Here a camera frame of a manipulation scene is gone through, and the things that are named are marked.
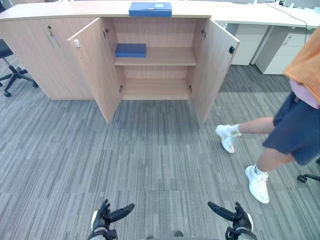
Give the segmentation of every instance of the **white drawer unit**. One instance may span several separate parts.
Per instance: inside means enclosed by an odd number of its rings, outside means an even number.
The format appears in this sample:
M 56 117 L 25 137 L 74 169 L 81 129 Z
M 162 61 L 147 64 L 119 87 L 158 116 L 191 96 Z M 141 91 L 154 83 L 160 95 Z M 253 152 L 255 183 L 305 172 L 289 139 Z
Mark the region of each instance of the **white drawer unit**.
M 226 30 L 240 41 L 231 64 L 249 65 L 267 29 L 267 25 L 228 23 Z
M 275 27 L 255 65 L 263 74 L 283 74 L 305 45 L 305 33 L 306 30 L 301 27 Z M 311 34 L 307 31 L 306 42 Z

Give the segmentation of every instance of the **chair base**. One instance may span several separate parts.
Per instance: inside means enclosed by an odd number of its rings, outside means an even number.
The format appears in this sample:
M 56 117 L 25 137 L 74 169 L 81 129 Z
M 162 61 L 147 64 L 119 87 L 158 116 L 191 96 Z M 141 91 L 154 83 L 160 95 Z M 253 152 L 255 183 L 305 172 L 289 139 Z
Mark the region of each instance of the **chair base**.
M 34 87 L 34 88 L 38 87 L 38 84 L 32 78 L 24 75 L 24 74 L 26 74 L 28 72 L 27 70 L 25 70 L 25 69 L 22 70 L 20 67 L 14 68 L 12 65 L 9 65 L 9 69 L 12 71 L 11 74 L 8 74 L 6 76 L 0 77 L 0 87 L 3 86 L 1 81 L 6 80 L 6 79 L 10 79 L 8 85 L 4 89 L 4 96 L 6 96 L 6 97 L 10 97 L 11 96 L 11 93 L 8 92 L 8 89 L 11 87 L 11 85 L 17 79 L 25 79 L 25 80 L 27 80 L 29 82 L 32 82 L 32 87 Z
M 320 158 L 317 159 L 316 163 L 320 164 Z M 313 179 L 313 180 L 320 182 L 320 176 L 315 176 L 312 174 L 304 174 L 304 175 L 300 174 L 296 179 L 302 183 L 305 183 L 308 180 L 307 178 L 310 178 L 310 179 Z

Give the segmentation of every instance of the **navy shorts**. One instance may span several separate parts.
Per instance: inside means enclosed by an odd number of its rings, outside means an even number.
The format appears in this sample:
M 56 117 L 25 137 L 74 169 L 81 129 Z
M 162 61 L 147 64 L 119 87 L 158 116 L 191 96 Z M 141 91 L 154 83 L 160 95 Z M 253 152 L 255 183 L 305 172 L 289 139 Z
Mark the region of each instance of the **navy shorts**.
M 273 120 L 275 129 L 262 144 L 283 154 L 291 153 L 300 165 L 320 154 L 320 109 L 302 100 L 295 102 L 291 92 Z

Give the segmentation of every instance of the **cabinet handle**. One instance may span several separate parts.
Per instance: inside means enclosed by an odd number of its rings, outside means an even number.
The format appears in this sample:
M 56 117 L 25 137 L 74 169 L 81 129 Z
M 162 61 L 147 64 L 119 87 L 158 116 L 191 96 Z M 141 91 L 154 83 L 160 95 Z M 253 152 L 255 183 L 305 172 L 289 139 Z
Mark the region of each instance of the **cabinet handle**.
M 58 46 L 58 48 L 61 48 L 56 36 L 54 35 L 53 31 L 51 30 L 51 26 L 50 25 L 48 26 L 48 30 L 49 30 L 49 33 L 50 33 L 51 37 L 53 37 L 53 39 L 55 40 L 56 45 Z
M 46 36 L 46 38 L 48 39 L 48 41 L 49 41 L 49 43 L 50 43 L 50 46 L 54 49 L 55 46 L 52 44 L 52 42 L 51 42 L 50 38 L 48 37 L 48 35 L 45 35 L 45 36 Z
M 287 45 L 287 43 L 289 42 L 289 40 L 290 40 L 291 38 L 292 38 L 292 37 L 291 37 L 291 36 L 289 36 L 289 37 L 285 40 L 285 42 L 282 44 L 282 46 Z

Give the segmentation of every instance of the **open cabinet door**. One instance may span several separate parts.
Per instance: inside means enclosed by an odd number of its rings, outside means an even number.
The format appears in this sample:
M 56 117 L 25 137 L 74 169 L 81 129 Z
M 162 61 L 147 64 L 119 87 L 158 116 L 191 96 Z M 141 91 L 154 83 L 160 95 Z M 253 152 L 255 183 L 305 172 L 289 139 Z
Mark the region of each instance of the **open cabinet door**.
M 120 84 L 103 20 L 98 17 L 68 41 L 107 123 L 122 99 Z
M 200 22 L 196 28 L 197 36 L 194 37 L 193 45 L 201 47 L 199 52 L 195 52 L 197 64 L 190 98 L 204 123 L 225 79 L 239 40 L 211 19 Z

